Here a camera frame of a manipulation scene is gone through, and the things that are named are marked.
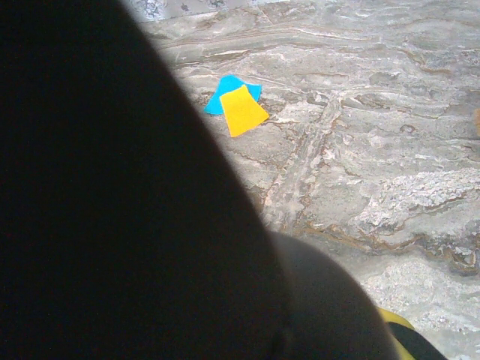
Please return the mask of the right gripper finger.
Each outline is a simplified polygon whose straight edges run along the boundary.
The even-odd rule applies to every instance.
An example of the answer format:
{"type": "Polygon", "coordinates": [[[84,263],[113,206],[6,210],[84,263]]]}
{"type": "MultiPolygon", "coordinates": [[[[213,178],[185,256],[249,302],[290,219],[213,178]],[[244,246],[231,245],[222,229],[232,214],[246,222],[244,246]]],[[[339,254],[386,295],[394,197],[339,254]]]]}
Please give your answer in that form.
{"type": "Polygon", "coordinates": [[[377,310],[390,329],[400,360],[448,360],[408,320],[381,307],[377,310]]]}

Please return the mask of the black brush with cartoon face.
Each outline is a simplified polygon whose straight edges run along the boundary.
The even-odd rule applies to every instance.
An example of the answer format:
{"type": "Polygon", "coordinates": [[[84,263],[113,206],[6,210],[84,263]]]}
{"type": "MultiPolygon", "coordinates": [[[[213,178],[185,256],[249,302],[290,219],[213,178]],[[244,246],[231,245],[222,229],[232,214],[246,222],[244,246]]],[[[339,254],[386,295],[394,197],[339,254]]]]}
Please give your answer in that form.
{"type": "Polygon", "coordinates": [[[0,360],[398,360],[268,232],[120,0],[0,0],[0,360]]]}

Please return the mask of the yellow paper scrap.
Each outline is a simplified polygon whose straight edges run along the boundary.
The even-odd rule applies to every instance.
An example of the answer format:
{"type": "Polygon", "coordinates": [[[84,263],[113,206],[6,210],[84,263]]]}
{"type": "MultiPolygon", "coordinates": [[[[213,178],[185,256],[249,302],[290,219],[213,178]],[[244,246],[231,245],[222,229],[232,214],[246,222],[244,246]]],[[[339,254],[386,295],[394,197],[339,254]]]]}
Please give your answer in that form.
{"type": "Polygon", "coordinates": [[[269,118],[269,114],[254,100],[246,85],[222,94],[220,104],[231,137],[238,137],[269,118]]]}

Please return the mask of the blue paper scrap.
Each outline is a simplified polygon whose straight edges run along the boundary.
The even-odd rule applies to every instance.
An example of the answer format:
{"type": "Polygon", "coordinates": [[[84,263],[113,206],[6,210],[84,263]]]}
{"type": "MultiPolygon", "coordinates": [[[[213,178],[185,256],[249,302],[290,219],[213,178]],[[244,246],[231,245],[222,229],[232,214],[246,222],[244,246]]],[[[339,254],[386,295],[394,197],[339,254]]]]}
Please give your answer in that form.
{"type": "Polygon", "coordinates": [[[207,105],[204,107],[204,111],[209,115],[223,115],[224,110],[221,105],[220,96],[228,92],[235,91],[242,86],[247,87],[247,90],[255,101],[258,101],[260,99],[260,95],[262,92],[262,86],[260,84],[245,82],[237,76],[230,74],[220,78],[214,94],[211,96],[207,105]]]}

